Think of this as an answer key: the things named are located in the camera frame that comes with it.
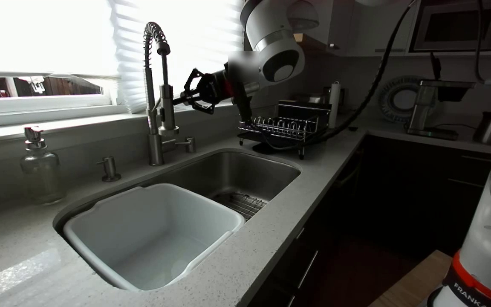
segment faucet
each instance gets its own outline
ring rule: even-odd
[[[160,121],[158,127],[156,116],[158,103],[154,100],[153,72],[150,68],[150,47],[153,39],[156,43],[156,52],[162,57],[162,79],[164,83],[159,86],[160,102]],[[175,125],[173,112],[173,87],[168,84],[168,63],[166,56],[170,54],[170,45],[166,41],[160,26],[156,23],[147,23],[144,31],[145,43],[145,89],[147,96],[147,120],[149,124],[148,146],[149,146],[149,165],[163,165],[165,151],[173,150],[178,145],[184,145],[186,152],[196,152],[196,142],[194,138],[186,138],[185,142],[177,142],[171,139],[162,142],[162,136],[176,136],[179,134],[179,127]]]

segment glass soap bottle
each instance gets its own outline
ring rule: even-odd
[[[60,177],[60,159],[46,149],[38,126],[25,126],[26,151],[20,160],[24,173],[26,195],[37,204],[51,205],[59,202],[66,191]]]

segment window blind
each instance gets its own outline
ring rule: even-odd
[[[106,0],[0,0],[0,76],[117,76]]]
[[[144,28],[148,21],[160,25],[168,44],[168,81],[178,96],[191,70],[216,72],[228,56],[243,50],[240,11],[243,0],[108,0],[111,6],[113,40],[116,45],[119,97],[130,113],[146,108],[144,88]],[[162,67],[152,48],[151,67],[155,98],[160,93]]]

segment sink basin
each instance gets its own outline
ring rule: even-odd
[[[142,184],[171,183],[215,200],[248,221],[300,175],[285,163],[241,152],[220,152]]]
[[[162,183],[105,198],[63,231],[107,281],[139,291],[183,278],[243,224],[237,212]]]

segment wall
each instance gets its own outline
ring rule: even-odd
[[[455,81],[475,81],[474,57],[440,58],[442,64],[442,79]],[[491,78],[491,58],[483,57],[480,62],[481,75]],[[308,75],[306,89],[320,93],[322,86],[339,80],[347,88],[347,103],[358,105],[363,101],[370,84],[374,80],[380,64],[380,58],[320,58],[308,62],[310,75]],[[401,75],[418,75],[433,78],[429,58],[403,57],[390,58],[386,72],[379,89],[391,78]],[[372,115],[381,116],[376,106],[376,96],[368,107]],[[458,113],[472,116],[482,116],[481,112],[491,111],[491,87],[477,86],[470,90],[461,102],[444,103],[445,113]]]
[[[189,111],[176,113],[179,139],[194,136],[201,147],[214,140],[237,134],[238,112],[235,107],[216,109],[213,116]],[[91,126],[68,128],[45,135],[49,150],[60,156],[61,171],[67,185],[88,175],[103,175],[96,165],[102,157],[114,156],[119,166],[144,159],[147,165],[147,119],[140,117]],[[24,139],[0,141],[0,202],[23,197],[19,161],[26,154]]]

